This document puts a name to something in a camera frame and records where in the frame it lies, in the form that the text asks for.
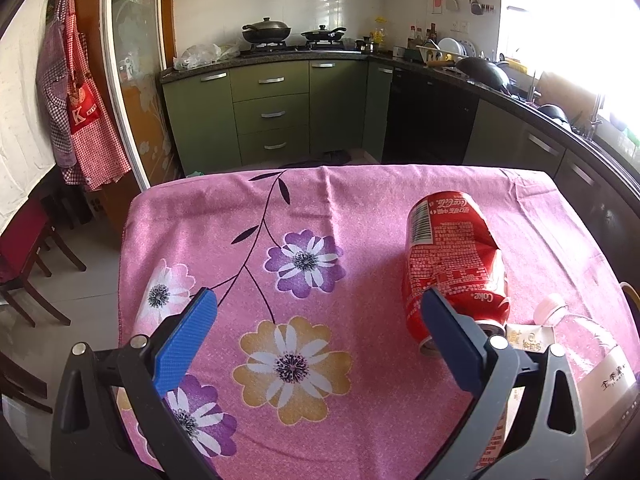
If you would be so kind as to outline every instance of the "silver handle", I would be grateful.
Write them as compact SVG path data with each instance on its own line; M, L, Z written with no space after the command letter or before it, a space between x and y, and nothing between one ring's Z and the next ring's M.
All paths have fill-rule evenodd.
M282 144L274 144L273 146L265 146L264 149L265 150L279 150L280 148L284 148L287 145L286 142L283 142Z
M271 119L272 117L282 117L284 114L286 113L286 111L281 111L281 112L276 112L274 114L261 114L262 117L264 117L265 119Z
M540 146L540 148L545 150L547 153L551 153L551 155L553 156L559 155L558 150L554 150L551 146L549 146L546 142L543 142L542 140L537 138L534 134L529 134L529 140L534 144Z
M589 175L587 175L583 170L578 168L578 166L576 166L575 164L572 164L571 169L574 170L574 173L577 176L579 176L581 179L583 179L587 184L589 184L590 186L593 185L593 179Z
M200 81L213 81L214 79L222 79L223 77L226 77L226 72L223 72L222 74L214 74L208 75L206 77L201 77Z
M274 77L272 79L258 79L258 84L266 85L268 83L282 83L283 81L283 77Z

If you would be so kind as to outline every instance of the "checkered apron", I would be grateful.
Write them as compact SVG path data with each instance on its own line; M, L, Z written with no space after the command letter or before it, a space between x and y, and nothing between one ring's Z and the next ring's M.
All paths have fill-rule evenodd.
M67 0L66 10L68 111L71 141L78 163L62 173L68 184L78 184L72 181L81 180L89 191L95 191L104 184L117 182L131 167L91 76L86 45L78 33L74 0ZM88 110L78 104L84 98L85 103L91 104Z
M76 154L71 143L71 128L66 111L68 71L66 70L65 30L67 0L55 0L55 12L47 30L38 67L36 84L41 102L49 116L49 135L53 156L60 168L76 164Z

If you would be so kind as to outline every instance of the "barcode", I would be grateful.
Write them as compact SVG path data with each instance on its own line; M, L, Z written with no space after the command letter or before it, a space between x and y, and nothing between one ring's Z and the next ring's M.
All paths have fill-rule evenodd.
M427 200L415 208L411 216L411 245L414 244L433 244L429 202Z

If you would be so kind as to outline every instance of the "black dishwasher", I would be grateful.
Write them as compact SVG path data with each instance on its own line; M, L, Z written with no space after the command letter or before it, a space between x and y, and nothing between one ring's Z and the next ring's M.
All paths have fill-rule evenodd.
M396 68L383 164L462 164L478 97L426 73Z

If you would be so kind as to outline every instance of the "floral tablecloth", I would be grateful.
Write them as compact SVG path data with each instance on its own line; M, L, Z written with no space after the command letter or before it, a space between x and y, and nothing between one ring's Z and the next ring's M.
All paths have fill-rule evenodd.
M348 166L218 174L137 197L120 263L120 342L149 334L201 286L219 313L166 402L225 480L411 479L469 402L418 354L400 293L406 218L462 190L502 248L510 321L559 292L608 328L638 369L615 276L544 173ZM145 462L126 394L118 404Z

